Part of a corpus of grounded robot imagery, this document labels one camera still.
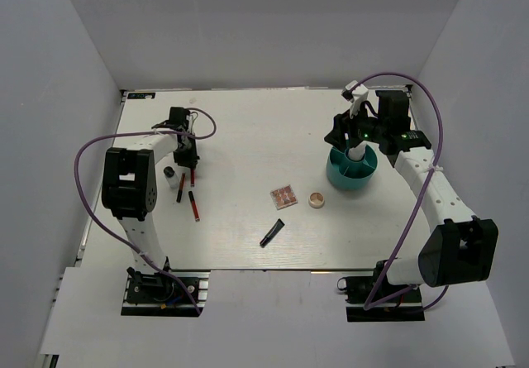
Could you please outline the red lip gloss tube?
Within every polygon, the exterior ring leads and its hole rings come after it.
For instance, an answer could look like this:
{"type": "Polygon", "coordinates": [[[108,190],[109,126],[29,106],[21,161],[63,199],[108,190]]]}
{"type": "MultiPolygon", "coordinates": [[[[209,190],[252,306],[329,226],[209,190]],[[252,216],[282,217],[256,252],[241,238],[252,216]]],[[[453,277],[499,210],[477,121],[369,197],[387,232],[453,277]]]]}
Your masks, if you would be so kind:
{"type": "Polygon", "coordinates": [[[194,220],[195,220],[195,222],[199,222],[200,221],[200,216],[199,216],[198,206],[197,206],[197,203],[196,203],[196,200],[195,200],[195,197],[194,197],[194,194],[193,194],[192,190],[188,191],[188,198],[189,198],[189,201],[191,203],[192,210],[193,210],[194,220]]]}

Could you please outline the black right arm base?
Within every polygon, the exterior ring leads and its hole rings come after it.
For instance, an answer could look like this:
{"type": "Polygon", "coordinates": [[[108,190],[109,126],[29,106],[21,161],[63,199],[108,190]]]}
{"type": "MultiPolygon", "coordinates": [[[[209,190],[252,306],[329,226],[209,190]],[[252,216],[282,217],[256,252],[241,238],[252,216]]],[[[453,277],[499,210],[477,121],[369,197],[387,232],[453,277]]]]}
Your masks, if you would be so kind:
{"type": "Polygon", "coordinates": [[[354,275],[337,280],[337,291],[346,297],[348,323],[403,323],[422,322],[422,295],[418,288],[391,285],[384,280],[373,300],[375,306],[364,309],[375,280],[371,276],[354,275]]]}

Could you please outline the clear vial black cap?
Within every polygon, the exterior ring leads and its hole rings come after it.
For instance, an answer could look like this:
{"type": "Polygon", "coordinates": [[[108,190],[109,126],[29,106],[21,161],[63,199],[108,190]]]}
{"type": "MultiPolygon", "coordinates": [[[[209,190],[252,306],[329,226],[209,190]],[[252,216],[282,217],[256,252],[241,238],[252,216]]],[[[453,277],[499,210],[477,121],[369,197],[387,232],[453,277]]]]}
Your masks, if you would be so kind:
{"type": "Polygon", "coordinates": [[[179,187],[179,177],[176,175],[172,166],[165,166],[163,169],[165,179],[172,189],[177,189],[179,187]]]}

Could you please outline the teal round organizer cup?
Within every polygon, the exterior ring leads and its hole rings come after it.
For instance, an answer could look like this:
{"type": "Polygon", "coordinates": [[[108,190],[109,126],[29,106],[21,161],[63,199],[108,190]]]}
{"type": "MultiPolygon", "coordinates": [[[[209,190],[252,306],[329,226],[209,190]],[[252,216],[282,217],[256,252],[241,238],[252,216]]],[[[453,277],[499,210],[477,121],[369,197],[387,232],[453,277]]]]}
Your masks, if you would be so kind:
{"type": "Polygon", "coordinates": [[[362,189],[370,181],[378,166],[375,151],[365,147],[364,158],[353,161],[347,151],[339,151],[332,147],[327,158],[326,176],[337,189],[351,191],[362,189]]]}

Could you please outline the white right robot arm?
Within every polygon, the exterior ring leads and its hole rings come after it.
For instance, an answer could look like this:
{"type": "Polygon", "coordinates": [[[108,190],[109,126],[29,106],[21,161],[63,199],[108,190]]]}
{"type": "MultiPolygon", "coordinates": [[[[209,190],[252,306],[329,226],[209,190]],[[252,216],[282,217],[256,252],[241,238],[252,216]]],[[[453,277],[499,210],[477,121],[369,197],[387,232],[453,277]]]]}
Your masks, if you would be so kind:
{"type": "Polygon", "coordinates": [[[431,143],[411,128],[409,97],[402,90],[378,90],[377,108],[365,86],[346,88],[350,108],[337,114],[325,136],[332,146],[326,173],[338,189],[363,188],[376,170],[375,144],[421,204],[431,235],[416,257],[397,258],[373,280],[374,293],[390,301],[404,285],[439,287],[486,280],[492,269],[498,228],[465,205],[436,164],[431,143]]]}

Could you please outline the red lip gloss black cap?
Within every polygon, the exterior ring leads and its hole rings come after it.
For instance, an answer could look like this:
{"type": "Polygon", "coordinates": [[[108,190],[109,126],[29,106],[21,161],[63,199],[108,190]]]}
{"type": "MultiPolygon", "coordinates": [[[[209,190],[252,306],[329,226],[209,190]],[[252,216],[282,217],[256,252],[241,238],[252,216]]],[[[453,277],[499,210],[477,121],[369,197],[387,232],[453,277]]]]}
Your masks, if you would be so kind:
{"type": "Polygon", "coordinates": [[[183,173],[181,174],[181,177],[180,177],[180,181],[179,181],[179,188],[178,188],[178,192],[177,192],[177,197],[176,197],[176,203],[180,203],[181,200],[182,200],[182,196],[183,196],[183,187],[185,185],[185,179],[186,179],[186,174],[183,173]]]}

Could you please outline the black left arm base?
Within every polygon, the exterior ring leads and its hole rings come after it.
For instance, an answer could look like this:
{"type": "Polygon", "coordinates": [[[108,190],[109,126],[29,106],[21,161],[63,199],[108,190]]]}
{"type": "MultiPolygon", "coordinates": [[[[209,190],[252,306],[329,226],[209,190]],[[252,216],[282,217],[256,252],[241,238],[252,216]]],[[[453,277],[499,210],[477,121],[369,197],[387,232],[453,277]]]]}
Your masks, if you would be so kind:
{"type": "Polygon", "coordinates": [[[207,300],[208,271],[174,271],[185,286],[160,274],[127,269],[121,315],[129,317],[198,318],[207,300]]]}

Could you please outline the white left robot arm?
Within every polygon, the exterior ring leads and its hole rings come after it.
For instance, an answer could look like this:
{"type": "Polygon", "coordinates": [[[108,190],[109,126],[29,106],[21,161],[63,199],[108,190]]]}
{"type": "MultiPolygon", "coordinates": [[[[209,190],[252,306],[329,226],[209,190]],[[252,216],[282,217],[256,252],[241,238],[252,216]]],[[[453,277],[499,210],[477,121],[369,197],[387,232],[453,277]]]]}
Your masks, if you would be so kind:
{"type": "Polygon", "coordinates": [[[172,155],[177,166],[194,171],[199,156],[193,138],[191,109],[172,107],[169,119],[156,125],[158,132],[144,136],[127,148],[110,148],[104,161],[102,204],[109,209],[139,251],[133,253],[136,271],[151,275],[146,291],[158,301],[174,293],[174,280],[157,269],[166,268],[152,216],[157,198],[156,165],[172,155]]]}

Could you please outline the orange eyeshadow palette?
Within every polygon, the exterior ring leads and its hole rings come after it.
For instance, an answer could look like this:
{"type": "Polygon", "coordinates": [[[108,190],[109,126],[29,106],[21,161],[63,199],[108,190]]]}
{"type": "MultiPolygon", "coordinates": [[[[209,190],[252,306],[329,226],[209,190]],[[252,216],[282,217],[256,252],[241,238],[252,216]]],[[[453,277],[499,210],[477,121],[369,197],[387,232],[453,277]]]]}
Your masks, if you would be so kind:
{"type": "Polygon", "coordinates": [[[277,210],[288,208],[298,203],[296,194],[290,184],[272,190],[270,197],[277,210]]]}

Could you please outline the round beige powder compact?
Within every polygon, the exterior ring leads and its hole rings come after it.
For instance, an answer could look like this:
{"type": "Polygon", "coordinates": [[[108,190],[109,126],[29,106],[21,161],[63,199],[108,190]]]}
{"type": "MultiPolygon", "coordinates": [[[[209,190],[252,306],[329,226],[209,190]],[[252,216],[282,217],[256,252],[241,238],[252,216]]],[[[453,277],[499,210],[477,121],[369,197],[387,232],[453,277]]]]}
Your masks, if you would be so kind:
{"type": "Polygon", "coordinates": [[[314,192],[309,195],[308,203],[312,208],[319,209],[325,204],[324,196],[319,192],[314,192]]]}

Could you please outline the black squeeze tube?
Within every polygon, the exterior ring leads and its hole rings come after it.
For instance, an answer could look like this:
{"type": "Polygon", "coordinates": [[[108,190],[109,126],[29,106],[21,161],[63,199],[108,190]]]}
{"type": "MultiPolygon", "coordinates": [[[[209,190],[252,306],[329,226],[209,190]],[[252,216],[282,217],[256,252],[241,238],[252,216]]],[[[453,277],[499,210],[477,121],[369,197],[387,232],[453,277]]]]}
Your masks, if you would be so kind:
{"type": "Polygon", "coordinates": [[[265,248],[284,228],[284,222],[278,219],[272,228],[266,233],[263,239],[260,241],[260,247],[265,248]]]}

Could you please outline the white pink spray bottle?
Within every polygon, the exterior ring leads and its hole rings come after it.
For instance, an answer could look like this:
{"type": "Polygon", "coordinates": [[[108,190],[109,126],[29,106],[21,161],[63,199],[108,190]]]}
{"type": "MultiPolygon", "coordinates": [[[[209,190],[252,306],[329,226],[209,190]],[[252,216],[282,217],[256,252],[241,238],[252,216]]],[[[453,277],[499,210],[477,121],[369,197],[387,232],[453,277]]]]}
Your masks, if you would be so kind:
{"type": "Polygon", "coordinates": [[[351,161],[361,162],[365,158],[366,144],[362,141],[355,147],[350,147],[347,151],[347,156],[351,161]]]}

